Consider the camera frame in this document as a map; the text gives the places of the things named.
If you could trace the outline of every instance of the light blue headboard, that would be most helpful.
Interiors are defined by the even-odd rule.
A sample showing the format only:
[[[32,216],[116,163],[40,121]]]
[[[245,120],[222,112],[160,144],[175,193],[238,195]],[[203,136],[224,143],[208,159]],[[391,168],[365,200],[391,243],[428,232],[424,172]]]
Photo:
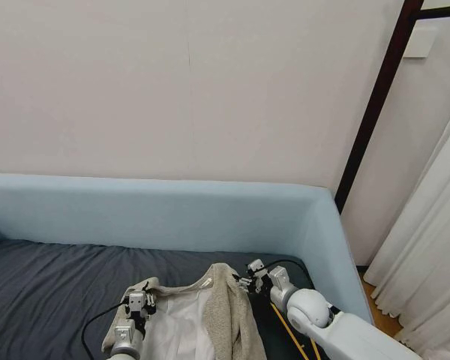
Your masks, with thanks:
[[[0,239],[294,255],[330,302],[371,322],[321,187],[0,175]]]

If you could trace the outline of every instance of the white curtain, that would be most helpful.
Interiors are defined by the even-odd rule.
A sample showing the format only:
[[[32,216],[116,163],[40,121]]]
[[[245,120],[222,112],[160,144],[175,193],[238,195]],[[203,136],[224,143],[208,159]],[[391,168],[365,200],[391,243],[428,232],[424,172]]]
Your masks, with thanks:
[[[450,351],[450,121],[364,276],[396,338],[417,353]]]

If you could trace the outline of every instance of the dark blue bed sheet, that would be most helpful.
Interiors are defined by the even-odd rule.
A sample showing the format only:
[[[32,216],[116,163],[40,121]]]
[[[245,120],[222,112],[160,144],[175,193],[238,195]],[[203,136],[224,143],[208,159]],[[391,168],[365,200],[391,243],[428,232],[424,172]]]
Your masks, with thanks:
[[[0,359],[87,359],[80,342],[83,325],[119,302],[128,286],[152,276],[168,287],[192,284],[212,263],[228,263],[245,275],[246,264],[256,258],[297,260],[263,253],[0,241]],[[298,268],[286,267],[292,282],[309,287]],[[268,358],[301,359],[270,306],[260,298],[251,301]],[[96,359],[107,358],[101,342],[113,316],[108,313],[88,328]]]

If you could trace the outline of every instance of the white wall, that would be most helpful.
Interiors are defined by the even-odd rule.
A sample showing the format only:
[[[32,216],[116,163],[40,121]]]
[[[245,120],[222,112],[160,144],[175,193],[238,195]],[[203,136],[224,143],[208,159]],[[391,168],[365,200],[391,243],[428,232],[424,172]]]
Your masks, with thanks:
[[[335,189],[400,3],[0,1],[0,172]]]
[[[342,214],[358,264],[385,240],[450,119],[450,19],[416,26],[437,27],[436,41],[428,58],[402,60]]]

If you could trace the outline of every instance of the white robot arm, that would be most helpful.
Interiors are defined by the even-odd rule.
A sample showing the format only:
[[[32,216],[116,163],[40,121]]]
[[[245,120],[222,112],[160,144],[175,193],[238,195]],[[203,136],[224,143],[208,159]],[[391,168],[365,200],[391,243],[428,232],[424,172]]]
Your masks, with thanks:
[[[269,296],[271,302],[300,333],[314,339],[331,360],[419,360],[398,341],[362,318],[338,310],[322,294],[297,289],[287,270],[277,266],[268,273],[261,260],[248,265],[251,279],[239,278],[248,292]]]
[[[155,297],[146,289],[147,285],[125,297],[127,319],[120,319],[115,325],[110,360],[140,360],[146,321],[157,310]]]

